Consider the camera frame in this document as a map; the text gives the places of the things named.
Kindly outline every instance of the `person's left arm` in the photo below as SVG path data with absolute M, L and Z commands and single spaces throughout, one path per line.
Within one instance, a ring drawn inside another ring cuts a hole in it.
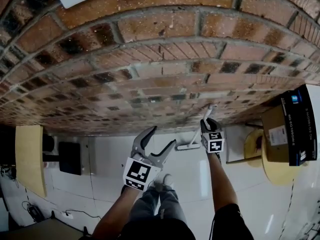
M 96 225 L 92 237 L 97 240 L 117 239 L 128 221 L 129 213 L 138 194 L 139 190 L 126 187 L 110 210 Z

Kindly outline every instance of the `blue logo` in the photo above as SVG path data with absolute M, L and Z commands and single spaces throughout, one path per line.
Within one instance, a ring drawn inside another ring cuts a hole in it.
M 298 96 L 297 96 L 297 95 L 292 95 L 292 96 L 291 96 L 291 99 L 292 99 L 292 102 L 293 102 L 294 104 L 298 103 Z

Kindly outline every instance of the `gray pants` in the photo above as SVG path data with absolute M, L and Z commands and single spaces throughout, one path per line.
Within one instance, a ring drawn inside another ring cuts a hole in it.
M 161 205 L 159 213 L 155 215 L 159 197 Z M 185 214 L 178 201 L 177 193 L 169 186 L 164 186 L 160 192 L 150 186 L 143 193 L 142 197 L 135 201 L 129 215 L 129 222 L 154 216 L 160 219 L 178 219 L 187 224 Z

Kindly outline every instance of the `black sleeve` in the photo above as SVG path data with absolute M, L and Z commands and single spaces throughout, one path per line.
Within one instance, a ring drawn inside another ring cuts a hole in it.
M 228 204 L 214 215 L 212 240 L 220 239 L 254 239 L 237 204 Z

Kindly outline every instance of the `white label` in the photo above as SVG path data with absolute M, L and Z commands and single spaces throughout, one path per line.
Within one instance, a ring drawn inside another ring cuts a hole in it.
M 281 125 L 269 130 L 271 146 L 288 144 L 286 127 Z

